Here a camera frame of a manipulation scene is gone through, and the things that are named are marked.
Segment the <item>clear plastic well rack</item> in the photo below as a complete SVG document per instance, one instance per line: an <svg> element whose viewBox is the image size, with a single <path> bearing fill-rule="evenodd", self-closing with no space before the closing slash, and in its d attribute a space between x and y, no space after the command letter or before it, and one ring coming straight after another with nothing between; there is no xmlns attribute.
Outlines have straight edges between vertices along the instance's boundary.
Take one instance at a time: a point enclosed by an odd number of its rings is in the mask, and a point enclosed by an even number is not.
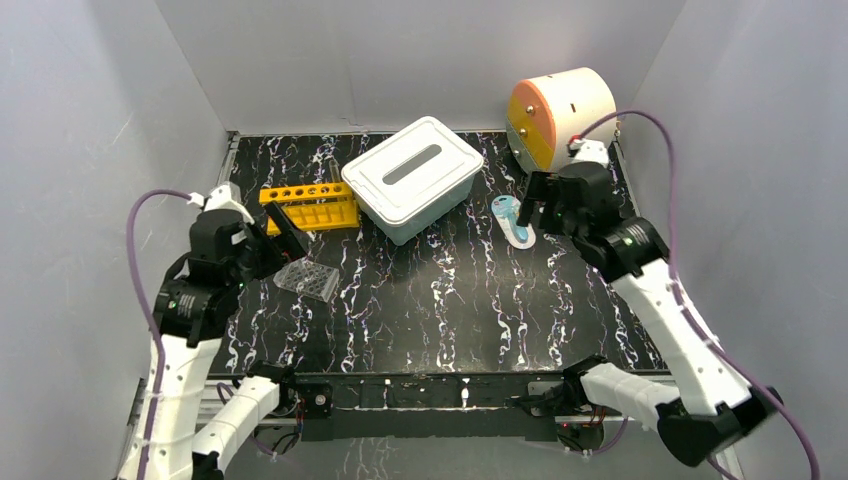
<svg viewBox="0 0 848 480"><path fill-rule="evenodd" d="M339 280L337 268L307 258L289 263L273 277L277 287L324 303L329 303L334 296Z"/></svg>

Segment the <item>yellow test tube rack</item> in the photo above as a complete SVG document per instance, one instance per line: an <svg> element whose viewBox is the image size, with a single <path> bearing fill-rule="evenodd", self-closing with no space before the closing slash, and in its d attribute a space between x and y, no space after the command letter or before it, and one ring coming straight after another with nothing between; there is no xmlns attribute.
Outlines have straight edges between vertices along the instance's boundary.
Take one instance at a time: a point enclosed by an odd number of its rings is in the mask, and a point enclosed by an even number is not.
<svg viewBox="0 0 848 480"><path fill-rule="evenodd" d="M263 188L259 203L278 204L301 231L324 231L360 226L360 213L344 182Z"/></svg>

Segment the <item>amber glass test tube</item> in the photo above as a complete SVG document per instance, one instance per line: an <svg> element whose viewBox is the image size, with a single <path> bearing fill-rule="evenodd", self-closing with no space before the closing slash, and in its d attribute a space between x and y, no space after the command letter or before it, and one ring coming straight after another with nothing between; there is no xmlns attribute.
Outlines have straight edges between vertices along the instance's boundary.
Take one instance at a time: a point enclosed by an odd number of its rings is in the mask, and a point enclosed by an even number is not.
<svg viewBox="0 0 848 480"><path fill-rule="evenodd" d="M332 182L333 183L341 183L342 182L341 168L340 168L338 161L335 160L335 159L331 159L329 161L329 169L330 169Z"/></svg>

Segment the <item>teal plastic bin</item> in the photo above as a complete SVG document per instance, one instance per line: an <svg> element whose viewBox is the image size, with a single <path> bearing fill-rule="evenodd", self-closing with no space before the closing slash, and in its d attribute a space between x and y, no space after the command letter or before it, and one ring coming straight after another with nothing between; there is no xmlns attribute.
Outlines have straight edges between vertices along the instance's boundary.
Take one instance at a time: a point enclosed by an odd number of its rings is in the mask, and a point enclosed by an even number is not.
<svg viewBox="0 0 848 480"><path fill-rule="evenodd" d="M342 172L360 209L395 245L403 245L464 202L480 168L441 180L415 180L411 186L377 187L351 169Z"/></svg>

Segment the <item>white plastic bin lid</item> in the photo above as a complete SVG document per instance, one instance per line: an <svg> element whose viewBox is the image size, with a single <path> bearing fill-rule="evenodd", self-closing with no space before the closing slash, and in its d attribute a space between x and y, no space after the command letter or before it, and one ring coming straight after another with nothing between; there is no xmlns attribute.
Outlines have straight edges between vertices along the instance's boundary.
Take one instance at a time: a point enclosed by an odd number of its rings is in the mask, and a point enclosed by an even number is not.
<svg viewBox="0 0 848 480"><path fill-rule="evenodd" d="M441 180L482 168L483 156L444 123L424 116L348 162L351 169L377 187L411 186L415 180Z"/></svg>

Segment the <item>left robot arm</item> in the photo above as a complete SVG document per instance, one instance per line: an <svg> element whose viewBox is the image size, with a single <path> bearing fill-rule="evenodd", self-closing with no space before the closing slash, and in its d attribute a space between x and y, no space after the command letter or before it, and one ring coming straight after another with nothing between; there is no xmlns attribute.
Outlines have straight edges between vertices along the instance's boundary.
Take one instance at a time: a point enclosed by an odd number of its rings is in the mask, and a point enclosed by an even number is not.
<svg viewBox="0 0 848 480"><path fill-rule="evenodd" d="M211 364L243 287L305 257L298 228L283 210L264 208L269 236L230 208L201 212L189 249L156 295L151 317L151 378L120 479L222 479L234 455L268 414L286 416L299 400L289 367L259 362L223 407L197 426Z"/></svg>

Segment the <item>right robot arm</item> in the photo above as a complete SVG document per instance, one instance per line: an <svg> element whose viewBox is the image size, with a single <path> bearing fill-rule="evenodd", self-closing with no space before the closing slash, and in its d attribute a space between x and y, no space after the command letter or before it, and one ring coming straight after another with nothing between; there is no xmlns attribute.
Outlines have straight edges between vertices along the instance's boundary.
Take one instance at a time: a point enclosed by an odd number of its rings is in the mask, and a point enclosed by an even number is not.
<svg viewBox="0 0 848 480"><path fill-rule="evenodd" d="M580 162L557 173L532 173L517 222L527 226L533 218L543 232L568 238L625 301L674 379L657 383L593 355L564 370L553 393L563 407L577 414L607 407L633 418L689 467L775 413L768 396L717 354L717 339L672 279L667 245L647 219L621 213L606 167Z"/></svg>

